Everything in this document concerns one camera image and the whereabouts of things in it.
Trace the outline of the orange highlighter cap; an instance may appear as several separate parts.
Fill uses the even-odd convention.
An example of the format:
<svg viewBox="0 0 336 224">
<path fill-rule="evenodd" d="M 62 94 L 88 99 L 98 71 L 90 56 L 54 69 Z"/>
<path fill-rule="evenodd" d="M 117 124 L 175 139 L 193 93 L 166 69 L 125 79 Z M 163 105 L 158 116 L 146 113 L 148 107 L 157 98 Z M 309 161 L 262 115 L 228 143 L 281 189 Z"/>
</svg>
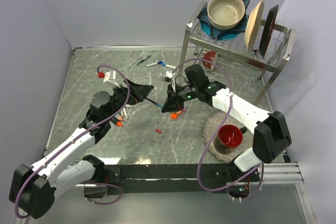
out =
<svg viewBox="0 0 336 224">
<path fill-rule="evenodd" d="M 177 119 L 177 117 L 178 117 L 178 115 L 176 113 L 172 113 L 170 115 L 170 118 L 175 119 L 175 120 Z"/>
</svg>

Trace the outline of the dark blue pen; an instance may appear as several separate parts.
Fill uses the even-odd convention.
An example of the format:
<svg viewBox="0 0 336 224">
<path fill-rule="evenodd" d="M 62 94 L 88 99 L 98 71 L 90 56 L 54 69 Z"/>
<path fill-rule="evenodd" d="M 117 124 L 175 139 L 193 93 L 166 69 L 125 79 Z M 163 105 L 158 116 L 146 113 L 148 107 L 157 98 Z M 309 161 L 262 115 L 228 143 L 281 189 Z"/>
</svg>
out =
<svg viewBox="0 0 336 224">
<path fill-rule="evenodd" d="M 156 105 L 157 107 L 159 107 L 159 108 L 163 108 L 162 105 L 160 105 L 159 103 L 157 103 L 157 102 L 151 100 L 150 98 L 145 98 L 145 99 L 148 100 L 149 102 L 153 103 L 153 104 Z"/>
</svg>

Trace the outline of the black orange highlighter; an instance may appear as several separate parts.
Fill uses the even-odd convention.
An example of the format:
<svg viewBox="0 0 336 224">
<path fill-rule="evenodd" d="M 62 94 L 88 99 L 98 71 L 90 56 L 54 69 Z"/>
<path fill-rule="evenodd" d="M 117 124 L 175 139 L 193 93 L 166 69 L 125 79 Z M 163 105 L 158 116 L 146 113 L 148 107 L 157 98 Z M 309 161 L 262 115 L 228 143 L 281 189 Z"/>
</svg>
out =
<svg viewBox="0 0 336 224">
<path fill-rule="evenodd" d="M 114 121 L 112 121 L 112 122 L 113 122 L 116 126 L 123 127 L 121 121 L 119 121 L 119 120 L 114 120 Z"/>
</svg>

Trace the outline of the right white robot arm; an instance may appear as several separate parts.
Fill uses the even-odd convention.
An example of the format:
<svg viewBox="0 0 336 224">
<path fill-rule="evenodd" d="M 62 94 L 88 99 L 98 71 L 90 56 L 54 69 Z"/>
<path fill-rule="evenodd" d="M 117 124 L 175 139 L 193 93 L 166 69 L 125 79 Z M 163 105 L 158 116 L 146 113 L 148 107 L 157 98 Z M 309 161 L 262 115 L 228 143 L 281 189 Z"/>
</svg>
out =
<svg viewBox="0 0 336 224">
<path fill-rule="evenodd" d="M 279 111 L 268 112 L 230 92 L 218 81 L 209 81 L 200 65 L 185 69 L 188 84 L 179 86 L 175 81 L 167 86 L 167 98 L 162 112 L 176 112 L 189 100 L 199 99 L 209 106 L 224 111 L 242 123 L 253 134 L 253 144 L 238 155 L 229 170 L 231 178 L 242 181 L 252 167 L 270 164 L 292 143 L 286 119 Z"/>
</svg>

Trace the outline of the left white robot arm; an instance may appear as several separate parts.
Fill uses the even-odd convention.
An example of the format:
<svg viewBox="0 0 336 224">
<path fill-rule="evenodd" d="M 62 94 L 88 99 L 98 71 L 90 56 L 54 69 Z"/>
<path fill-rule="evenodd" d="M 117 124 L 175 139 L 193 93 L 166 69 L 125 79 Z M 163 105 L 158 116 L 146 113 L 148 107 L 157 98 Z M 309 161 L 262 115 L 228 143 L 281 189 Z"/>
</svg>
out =
<svg viewBox="0 0 336 224">
<path fill-rule="evenodd" d="M 31 166 L 21 164 L 16 168 L 9 192 L 9 200 L 16 210 L 21 209 L 27 216 L 38 219 L 51 208 L 55 199 L 76 184 L 107 181 L 109 175 L 104 162 L 93 155 L 83 157 L 74 166 L 70 164 L 107 134 L 110 122 L 116 121 L 116 115 L 126 105 L 143 102 L 154 88 L 130 80 L 125 83 L 125 87 L 115 87 L 113 94 L 95 93 L 86 117 L 68 139 Z"/>
</svg>

